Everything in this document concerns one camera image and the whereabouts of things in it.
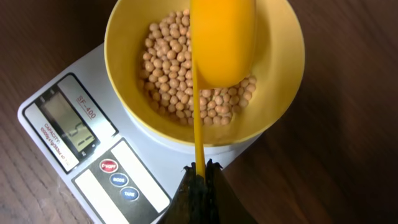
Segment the chickpea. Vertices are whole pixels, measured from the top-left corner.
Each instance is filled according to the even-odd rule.
[[[176,60],[176,59],[171,60],[171,62],[172,62],[172,65],[180,66],[180,62],[178,60]]]
[[[160,101],[160,93],[157,93],[157,92],[153,93],[152,99],[159,102]]]
[[[180,53],[178,53],[178,55],[177,55],[177,60],[178,60],[179,62],[185,61],[185,52],[180,52]]]
[[[167,92],[170,89],[170,86],[167,83],[162,83],[160,89],[164,92]]]
[[[188,118],[188,125],[193,126],[193,118]]]
[[[155,88],[155,84],[153,84],[151,82],[147,82],[147,83],[145,83],[144,88],[146,90],[153,90]]]
[[[249,91],[245,91],[243,93],[243,98],[245,98],[247,101],[251,100],[252,94]]]
[[[169,27],[169,28],[170,28],[170,29],[178,29],[179,26],[178,26],[178,24],[177,24],[177,20],[175,21],[175,23],[170,24],[170,27]]]
[[[220,88],[214,89],[214,95],[215,95],[215,96],[220,95],[221,90],[222,90],[222,89],[220,89]]]
[[[157,25],[157,23],[151,23],[150,25],[149,25],[149,30],[150,31],[155,31],[155,30],[158,30],[159,29],[159,25]]]
[[[155,37],[155,39],[162,38],[162,33],[160,30],[152,31],[152,35]]]
[[[257,83],[257,79],[253,76],[249,77],[249,83],[250,84],[256,84]]]
[[[186,74],[185,74],[185,78],[186,79],[192,79],[192,71],[189,69],[187,70]]]
[[[170,94],[170,96],[174,96],[177,93],[177,90],[174,89],[174,88],[171,88],[171,89],[168,90],[167,93]]]
[[[171,88],[177,88],[180,85],[180,81],[176,80],[175,78],[170,79],[169,85]]]
[[[185,93],[182,92],[182,91],[178,91],[175,95],[177,96],[177,98],[178,98],[179,100],[181,100],[182,97],[185,95]]]
[[[214,99],[214,101],[216,102],[217,105],[222,105],[224,100],[222,99],[221,96],[216,96],[216,98]]]
[[[154,67],[155,68],[162,68],[163,61],[161,59],[155,59],[154,60]]]
[[[162,51],[162,57],[165,55],[166,56],[166,59],[169,59],[168,57],[167,57],[167,53],[170,51],[170,47],[168,46],[168,45],[166,45],[166,46],[162,46],[162,48],[161,48],[161,51]]]
[[[182,11],[182,14],[184,16],[189,16],[189,9],[184,9],[184,11]]]
[[[222,110],[223,110],[223,106],[220,106],[220,105],[217,105],[215,108],[215,111],[219,114],[221,113]]]
[[[207,116],[214,118],[217,115],[217,112],[215,110],[209,110],[207,111]]]
[[[185,52],[184,52],[184,58],[185,58],[186,60],[191,60],[192,54],[191,54],[190,52],[185,51]]]
[[[220,113],[221,113],[221,114],[229,113],[229,107],[227,107],[227,106],[222,106],[221,109],[220,109]]]
[[[162,100],[170,100],[170,99],[171,99],[170,94],[168,94],[168,93],[163,93],[162,94]]]
[[[227,124],[229,124],[231,122],[231,118],[229,117],[229,116],[224,116],[222,119],[221,119],[221,125],[227,125]]]
[[[168,107],[169,106],[169,101],[168,100],[160,100],[160,104],[164,107]]]
[[[161,77],[158,79],[158,81],[159,81],[160,83],[166,83],[168,80],[169,80],[169,78],[168,78],[167,75],[163,75],[163,76],[161,76]]]
[[[185,116],[190,118],[192,116],[192,112],[190,110],[184,110]]]
[[[220,125],[221,124],[221,117],[220,116],[215,116],[213,118],[213,124]]]
[[[228,90],[228,94],[230,94],[231,96],[234,96],[238,93],[238,91],[235,88],[230,88]]]
[[[162,63],[162,68],[164,70],[169,70],[171,66],[172,66],[172,63],[168,60],[163,61],[163,63]]]
[[[193,105],[193,96],[189,97],[188,105]]]
[[[223,96],[224,102],[229,102],[229,99],[231,99],[231,96],[230,96],[229,94],[225,94],[225,95]]]
[[[175,105],[175,108],[176,108],[177,110],[184,110],[184,104],[182,104],[181,102],[178,102],[178,103]]]
[[[175,59],[175,56],[176,56],[175,51],[169,50],[169,51],[167,52],[167,58],[168,58],[168,59],[170,59],[170,60]]]
[[[185,83],[188,87],[193,87],[193,80],[186,80]]]
[[[247,85],[249,84],[249,80],[248,79],[244,79],[241,81],[241,87],[245,88]]]
[[[206,116],[207,116],[207,111],[206,110],[203,110],[203,111],[201,111],[200,112],[200,118],[206,118]]]
[[[188,26],[189,26],[189,23],[190,23],[189,17],[188,17],[188,16],[182,17],[181,23],[182,23],[184,26],[188,27]]]
[[[185,90],[185,93],[186,94],[188,94],[188,95],[190,95],[190,96],[192,96],[193,95],[193,90],[192,90],[192,88],[187,88],[186,90]]]
[[[188,95],[184,95],[184,96],[181,98],[181,103],[183,103],[183,104],[187,104],[188,101],[189,101],[189,96],[188,96]]]
[[[170,41],[173,40],[173,37],[172,36],[168,36],[168,37],[165,37],[164,40],[166,40],[167,42],[170,42]]]
[[[170,71],[172,72],[178,72],[180,70],[180,67],[178,65],[172,65],[170,67]]]
[[[247,90],[247,91],[250,91],[250,92],[254,92],[254,91],[256,90],[256,86],[255,86],[254,84],[249,84],[249,85],[246,87],[246,90]]]
[[[170,29],[168,27],[163,27],[161,33],[164,37],[167,37],[168,35],[170,35]]]
[[[186,60],[184,63],[181,63],[183,67],[186,69],[191,69],[192,68],[192,61],[191,60]]]
[[[229,103],[231,105],[238,104],[239,103],[239,96],[237,96],[237,95],[232,96],[231,99],[229,100]]]
[[[161,84],[160,82],[155,82],[155,87],[156,87],[156,88],[160,88],[161,85],[162,85],[162,84]]]
[[[207,116],[206,118],[203,119],[203,123],[205,125],[212,125],[213,124],[213,119],[209,116]]]
[[[187,43],[187,37],[185,37],[185,36],[181,36],[181,37],[179,37],[178,38],[178,42],[180,43],[180,44],[186,44]]]
[[[164,115],[164,114],[166,114],[166,108],[164,106],[160,106],[159,109],[157,110],[157,112],[160,115]]]
[[[176,44],[179,44],[179,42],[177,41],[177,40],[174,40],[174,39],[172,39],[171,41],[170,41],[170,47],[173,47],[174,45],[176,45]]]
[[[169,107],[167,107],[168,111],[170,113],[174,113],[175,112],[175,106],[173,104],[170,104]]]
[[[173,23],[175,23],[175,18],[174,17],[168,17],[166,19],[166,21],[167,21],[168,24],[173,24]]]
[[[182,45],[180,43],[176,43],[172,46],[172,49],[176,53],[180,53],[182,51]]]
[[[176,111],[175,114],[179,117],[179,118],[184,118],[185,117],[185,113],[183,111]]]
[[[180,31],[178,29],[176,29],[176,28],[170,30],[170,35],[174,39],[178,39],[181,36]]]
[[[184,67],[181,67],[180,70],[178,71],[178,75],[185,76],[185,74],[187,74],[187,69]]]
[[[177,78],[177,77],[178,77],[177,72],[170,72],[170,74],[169,74],[169,78],[170,78],[170,79],[172,79],[172,78]]]
[[[232,112],[234,112],[234,113],[240,113],[241,111],[242,111],[242,109],[239,105],[234,105],[232,107]]]
[[[144,55],[142,56],[142,59],[150,60],[152,58],[152,55],[150,53],[145,52]]]
[[[188,29],[186,27],[180,27],[180,34],[181,35],[186,35],[188,32]]]
[[[242,107],[242,108],[247,107],[248,104],[249,104],[249,102],[248,102],[247,99],[241,98],[241,99],[239,100],[239,106]]]
[[[239,87],[238,89],[238,95],[241,96],[244,93],[244,88],[243,87]]]
[[[161,69],[159,69],[159,68],[156,68],[153,72],[152,72],[152,74],[154,75],[154,76],[156,76],[156,77],[161,77],[161,76],[163,76],[163,71],[161,70]]]
[[[153,71],[153,70],[155,69],[154,64],[153,64],[152,62],[147,62],[147,63],[145,63],[145,69],[146,69],[148,72]]]
[[[185,82],[180,82],[180,89],[181,91],[187,90],[187,84]]]
[[[184,82],[184,81],[185,81],[185,77],[183,77],[183,76],[179,76],[179,77],[177,77],[177,79],[178,79],[180,82]]]
[[[215,108],[215,107],[216,107],[216,102],[214,102],[214,101],[208,102],[207,107],[208,107],[209,109]]]
[[[225,93],[227,93],[228,92],[228,88],[223,88],[222,90],[221,90],[221,95],[224,95]]]

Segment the wood grain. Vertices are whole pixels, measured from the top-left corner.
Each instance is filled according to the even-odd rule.
[[[0,1],[0,222],[90,223],[17,120],[102,43],[115,0]],[[259,223],[398,222],[398,1],[290,0],[306,67],[285,115],[224,173]]]

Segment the scale label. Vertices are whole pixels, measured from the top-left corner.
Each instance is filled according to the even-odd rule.
[[[100,141],[107,141],[116,134],[111,123],[73,75],[67,75],[58,83],[58,87]]]
[[[61,137],[47,121],[36,104],[30,105],[25,110],[25,115],[67,172],[79,163],[79,160],[69,150],[64,141],[62,141]]]

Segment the white scale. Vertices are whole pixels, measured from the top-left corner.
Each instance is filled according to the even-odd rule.
[[[195,161],[137,122],[116,96],[103,44],[34,93],[18,119],[95,223],[155,223]],[[223,167],[256,139],[205,148]]]

